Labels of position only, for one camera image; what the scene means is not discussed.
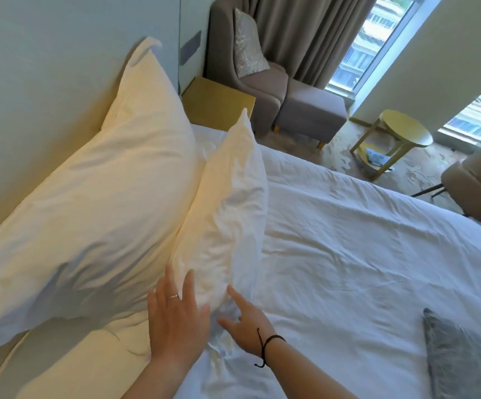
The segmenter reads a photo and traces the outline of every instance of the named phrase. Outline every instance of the curtain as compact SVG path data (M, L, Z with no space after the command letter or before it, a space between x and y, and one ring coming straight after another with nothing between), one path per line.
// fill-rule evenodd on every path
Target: curtain
M250 0L265 57L325 88L377 0Z

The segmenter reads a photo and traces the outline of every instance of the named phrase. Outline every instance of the table lower shelf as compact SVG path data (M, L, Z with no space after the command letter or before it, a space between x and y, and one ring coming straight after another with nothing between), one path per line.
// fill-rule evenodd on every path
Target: table lower shelf
M367 167L371 168L373 170L373 173L375 173L379 170L380 167L377 167L376 165L370 164L370 161L368 161L368 156L366 154L366 148L371 148L372 150L377 151L378 153L381 153L381 154L386 154L386 151L383 151L379 147L376 147L372 144L368 144L368 143L365 143L365 142L362 143L361 145L359 145L357 147L357 149L355 150L356 155L361 159L361 161L364 164L366 164ZM393 171L393 169L388 168L385 171L385 173L388 173L388 172L391 172L391 171Z

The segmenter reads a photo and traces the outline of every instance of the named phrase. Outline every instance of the floor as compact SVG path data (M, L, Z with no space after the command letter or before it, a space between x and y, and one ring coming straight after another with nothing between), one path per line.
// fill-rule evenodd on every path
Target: floor
M289 133L285 129L280 130L277 134L269 132L258 138L257 141L264 146L295 155L333 171L368 180L371 169L349 152L365 131L364 127L347 122L321 151L317 149L318 142L316 140L300 134ZM368 142L386 150L395 144L395 140L390 135L381 132L376 132L368 139ZM452 163L462 160L465 156L463 153L452 151L439 144L432 144L427 148L414 148L396 163L394 171L383 174L375 181L375 184L405 195L412 195L440 183L441 173ZM442 208L462 213L462 210L447 193L436 196L434 200L430 198L430 195L419 198Z

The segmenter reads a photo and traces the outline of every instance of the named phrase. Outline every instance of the headboard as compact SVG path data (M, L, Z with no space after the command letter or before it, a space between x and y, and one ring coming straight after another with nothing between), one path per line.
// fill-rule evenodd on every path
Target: headboard
M177 89L180 0L0 0L0 223L96 134L145 36ZM0 348L0 363L17 342Z

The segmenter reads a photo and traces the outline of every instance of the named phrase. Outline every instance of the gray throw pillow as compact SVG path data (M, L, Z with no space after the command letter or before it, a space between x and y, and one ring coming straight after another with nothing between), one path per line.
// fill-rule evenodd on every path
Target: gray throw pillow
M239 78L270 69L268 61L261 51L255 20L238 8L235 8L233 55L235 70Z
M481 399L481 336L423 310L423 325L436 399Z

